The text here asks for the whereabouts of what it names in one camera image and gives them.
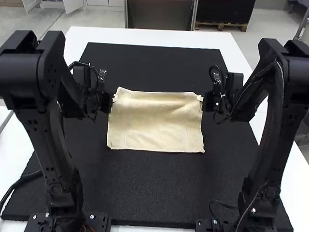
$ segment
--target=door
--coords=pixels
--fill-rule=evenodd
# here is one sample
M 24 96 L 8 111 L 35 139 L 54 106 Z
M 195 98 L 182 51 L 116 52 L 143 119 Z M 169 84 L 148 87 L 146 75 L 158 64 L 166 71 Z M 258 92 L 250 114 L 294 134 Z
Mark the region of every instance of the door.
M 41 0 L 22 0 L 24 8 L 28 14 L 28 12 L 35 7 L 37 4 L 41 2 Z
M 63 3 L 67 14 L 84 6 L 84 0 L 63 0 Z

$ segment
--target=floor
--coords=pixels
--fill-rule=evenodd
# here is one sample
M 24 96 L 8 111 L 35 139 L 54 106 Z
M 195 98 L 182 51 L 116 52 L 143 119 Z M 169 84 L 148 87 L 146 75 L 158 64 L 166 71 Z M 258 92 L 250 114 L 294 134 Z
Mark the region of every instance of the floor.
M 285 44 L 292 39 L 301 22 L 304 9 L 296 9 L 288 14 L 281 10 L 254 9 L 248 30 L 225 27 L 231 32 L 248 63 L 254 69 L 259 61 L 257 45 L 262 38 L 276 38 Z M 61 30 L 66 33 L 70 26 L 124 28 L 124 14 L 121 12 L 77 10 L 66 14 L 61 9 L 34 8 L 26 14 L 24 8 L 0 7 L 0 45 L 17 29 L 33 30 L 41 39 L 48 30 Z M 216 27 L 202 27 L 201 31 L 216 31 Z M 309 146 L 301 148 L 309 162 Z

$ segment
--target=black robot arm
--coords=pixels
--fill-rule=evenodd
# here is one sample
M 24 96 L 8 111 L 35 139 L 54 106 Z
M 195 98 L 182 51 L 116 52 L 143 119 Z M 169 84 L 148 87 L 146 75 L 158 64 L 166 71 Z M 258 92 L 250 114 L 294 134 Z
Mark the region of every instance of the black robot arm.
M 40 42 L 32 31 L 16 31 L 0 48 L 0 96 L 34 146 L 52 227 L 78 232 L 84 223 L 83 187 L 66 147 L 62 116 L 95 118 L 98 110 L 109 113 L 112 98 L 104 89 L 105 72 L 90 64 L 71 65 L 83 76 L 75 81 L 63 58 L 64 45 L 61 31 L 49 31 Z
M 309 47 L 300 41 L 262 39 L 260 61 L 247 83 L 213 66 L 204 110 L 216 119 L 249 122 L 268 96 L 267 119 L 253 167 L 239 194 L 239 219 L 226 231 L 272 231 L 281 179 L 298 127 L 309 108 Z

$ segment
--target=black rubber mat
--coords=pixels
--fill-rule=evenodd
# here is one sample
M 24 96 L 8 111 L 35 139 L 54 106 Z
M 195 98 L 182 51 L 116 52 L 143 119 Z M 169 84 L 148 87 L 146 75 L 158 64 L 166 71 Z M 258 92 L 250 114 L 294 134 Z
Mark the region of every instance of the black rubber mat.
M 226 70 L 219 50 L 89 43 L 82 62 L 108 70 L 106 88 L 204 94 L 211 88 L 208 70 Z M 110 150 L 106 146 L 108 116 L 65 120 L 65 135 L 84 187 L 84 210 L 107 212 L 113 224 L 194 228 L 195 219 L 210 218 L 209 202 L 237 204 L 244 177 L 258 148 L 249 123 L 215 125 L 204 114 L 204 154 Z M 39 169 L 35 156 L 25 173 Z M 237 211 L 218 207 L 220 217 Z M 27 220 L 45 212 L 43 178 L 16 190 L 2 218 Z M 279 231 L 293 231 L 279 207 Z

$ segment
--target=beige towel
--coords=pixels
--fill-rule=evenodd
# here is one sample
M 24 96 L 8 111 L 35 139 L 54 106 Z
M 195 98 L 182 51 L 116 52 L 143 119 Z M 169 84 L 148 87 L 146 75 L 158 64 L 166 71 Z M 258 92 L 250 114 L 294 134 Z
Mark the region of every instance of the beige towel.
M 109 115 L 107 146 L 163 152 L 204 152 L 202 97 L 119 87 Z

